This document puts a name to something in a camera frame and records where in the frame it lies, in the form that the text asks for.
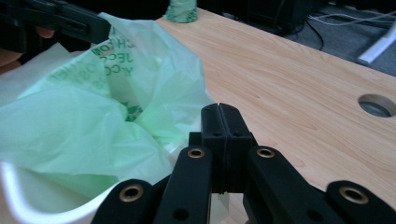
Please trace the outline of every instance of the gray carpet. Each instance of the gray carpet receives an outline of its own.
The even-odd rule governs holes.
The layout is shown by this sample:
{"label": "gray carpet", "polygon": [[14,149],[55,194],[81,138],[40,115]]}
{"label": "gray carpet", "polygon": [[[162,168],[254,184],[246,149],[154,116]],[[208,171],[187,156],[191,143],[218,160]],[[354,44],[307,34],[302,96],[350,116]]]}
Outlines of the gray carpet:
{"label": "gray carpet", "polygon": [[[373,11],[362,11],[356,10],[353,7],[336,7],[332,5],[321,8],[319,12],[326,14],[341,13],[357,18],[372,18],[378,16],[378,14]],[[381,20],[389,21],[380,23],[381,25],[391,24],[395,20],[395,17],[387,17]],[[334,19],[324,19],[324,21],[331,23],[344,22]],[[284,37],[313,49],[320,49],[322,46],[322,51],[353,63],[356,63],[359,56],[388,31],[388,28],[377,28],[358,23],[331,26],[310,19],[308,19],[308,22],[318,31],[323,42],[320,41],[318,34],[316,34],[307,23],[304,25],[301,32],[285,35]],[[375,61],[365,66],[396,77],[396,42],[376,58]]]}

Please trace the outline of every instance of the wooden tabletop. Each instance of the wooden tabletop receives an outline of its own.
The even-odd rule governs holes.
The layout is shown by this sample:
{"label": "wooden tabletop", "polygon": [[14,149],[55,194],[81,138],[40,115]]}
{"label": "wooden tabletop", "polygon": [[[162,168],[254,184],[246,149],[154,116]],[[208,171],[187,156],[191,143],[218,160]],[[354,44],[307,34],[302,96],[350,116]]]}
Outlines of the wooden tabletop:
{"label": "wooden tabletop", "polygon": [[[237,107],[259,144],[279,150],[311,185],[350,180],[396,208],[396,117],[359,106],[375,94],[368,99],[392,112],[395,77],[204,10],[192,23],[158,23],[201,57],[212,97]],[[232,196],[224,223],[247,219],[240,200]]]}

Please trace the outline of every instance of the green plastic bag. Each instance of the green plastic bag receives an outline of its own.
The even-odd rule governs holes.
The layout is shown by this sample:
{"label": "green plastic bag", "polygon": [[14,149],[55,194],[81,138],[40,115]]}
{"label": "green plastic bag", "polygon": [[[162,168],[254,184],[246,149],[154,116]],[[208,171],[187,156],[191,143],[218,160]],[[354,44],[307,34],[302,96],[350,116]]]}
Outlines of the green plastic bag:
{"label": "green plastic bag", "polygon": [[87,197],[169,175],[213,103],[200,59],[158,23],[101,16],[109,40],[78,56],[58,44],[0,76],[0,160]]}

